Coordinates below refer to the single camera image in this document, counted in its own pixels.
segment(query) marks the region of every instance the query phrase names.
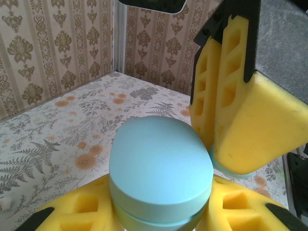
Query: beige patterned wallpaper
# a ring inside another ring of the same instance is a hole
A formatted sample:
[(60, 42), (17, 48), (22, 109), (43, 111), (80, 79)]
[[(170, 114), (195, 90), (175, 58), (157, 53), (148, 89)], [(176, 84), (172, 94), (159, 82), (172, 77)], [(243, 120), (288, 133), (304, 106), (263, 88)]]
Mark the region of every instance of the beige patterned wallpaper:
[(128, 7), (125, 74), (190, 95), (193, 39), (217, 6), (188, 0), (174, 15)]
[(0, 0), (0, 119), (112, 71), (112, 0)]

